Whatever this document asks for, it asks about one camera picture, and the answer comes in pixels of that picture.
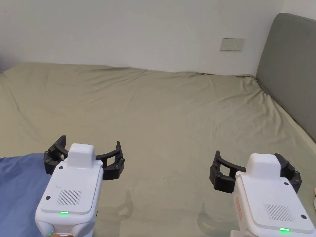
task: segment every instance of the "white wall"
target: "white wall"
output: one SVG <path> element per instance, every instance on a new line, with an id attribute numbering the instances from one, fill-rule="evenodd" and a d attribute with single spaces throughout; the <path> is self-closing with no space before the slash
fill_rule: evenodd
<path id="1" fill-rule="evenodd" d="M 316 0 L 285 0 L 282 12 L 316 19 Z"/>
<path id="2" fill-rule="evenodd" d="M 1 0 L 0 70 L 19 62 L 255 74 L 284 0 Z M 245 38 L 220 52 L 221 38 Z"/>

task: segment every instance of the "red label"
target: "red label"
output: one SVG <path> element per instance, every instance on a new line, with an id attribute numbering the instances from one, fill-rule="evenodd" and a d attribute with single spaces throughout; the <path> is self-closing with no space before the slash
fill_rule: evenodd
<path id="1" fill-rule="evenodd" d="M 240 208 L 238 197 L 236 197 L 236 207 L 237 207 L 239 219 L 241 220 L 241 208 Z"/>

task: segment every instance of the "wrinkled bed sheet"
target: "wrinkled bed sheet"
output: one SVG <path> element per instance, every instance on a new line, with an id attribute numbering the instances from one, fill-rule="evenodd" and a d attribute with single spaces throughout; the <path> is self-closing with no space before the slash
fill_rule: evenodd
<path id="1" fill-rule="evenodd" d="M 251 153 L 282 154 L 301 173 L 298 195 L 316 224 L 316 145 L 251 77 L 26 63 L 1 74 L 0 108 L 0 157 L 43 153 L 61 135 L 68 149 L 92 144 L 97 154 L 121 142 L 125 169 L 103 182 L 94 236 L 229 236 L 232 196 L 209 181 L 216 150 L 241 166 Z M 11 186 L 35 179 L 18 189 L 32 213 L 45 180 L 16 168 Z M 6 206 L 6 223 L 25 216 Z"/>
<path id="2" fill-rule="evenodd" d="M 1 236 L 41 237 L 34 218 L 50 175 L 44 154 L 0 158 Z"/>

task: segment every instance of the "white plastic casing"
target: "white plastic casing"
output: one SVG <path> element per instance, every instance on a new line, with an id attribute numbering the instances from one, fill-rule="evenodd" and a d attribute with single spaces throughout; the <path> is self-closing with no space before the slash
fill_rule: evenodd
<path id="1" fill-rule="evenodd" d="M 280 177 L 280 170 L 276 156 L 252 154 L 246 172 L 236 173 L 233 199 L 240 231 L 232 231 L 231 237 L 316 236 L 315 227 L 288 179 Z"/>
<path id="2" fill-rule="evenodd" d="M 56 166 L 36 210 L 36 225 L 44 237 L 92 236 L 102 165 L 95 160 L 93 146 L 72 144 L 68 158 Z"/>

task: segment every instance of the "black curved claw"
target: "black curved claw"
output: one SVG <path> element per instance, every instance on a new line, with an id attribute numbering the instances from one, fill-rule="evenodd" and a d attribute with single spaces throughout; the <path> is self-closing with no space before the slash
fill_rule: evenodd
<path id="1" fill-rule="evenodd" d="M 55 167 L 68 157 L 66 147 L 66 136 L 61 136 L 47 151 L 44 153 L 44 165 L 47 174 L 53 174 Z M 114 163 L 107 166 L 107 159 L 114 158 Z M 96 155 L 96 160 L 103 162 L 103 180 L 118 179 L 124 170 L 125 159 L 121 148 L 121 143 L 117 141 L 116 149 L 103 154 Z"/>
<path id="2" fill-rule="evenodd" d="M 289 161 L 284 159 L 280 154 L 274 154 L 281 165 L 280 177 L 285 177 L 289 180 L 297 193 L 300 189 L 302 180 L 301 175 L 295 168 L 290 165 Z M 229 168 L 229 176 L 224 175 L 220 169 L 221 165 Z M 210 168 L 210 181 L 212 182 L 214 189 L 222 192 L 233 193 L 236 181 L 236 172 L 246 172 L 246 168 L 238 165 L 234 165 L 223 158 L 219 151 L 216 151 L 213 164 Z"/>

